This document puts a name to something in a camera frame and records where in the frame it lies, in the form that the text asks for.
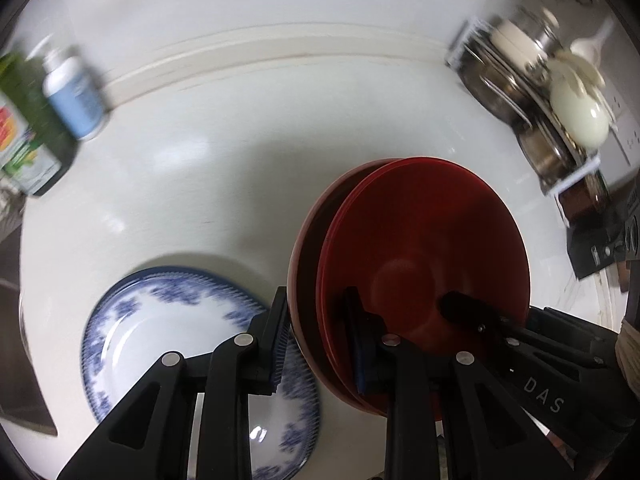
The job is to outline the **person's right hand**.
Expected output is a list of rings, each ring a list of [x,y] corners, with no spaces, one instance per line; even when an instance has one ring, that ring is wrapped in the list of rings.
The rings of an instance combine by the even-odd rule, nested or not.
[[[640,398],[640,333],[626,320],[620,326],[615,355],[628,387]]]

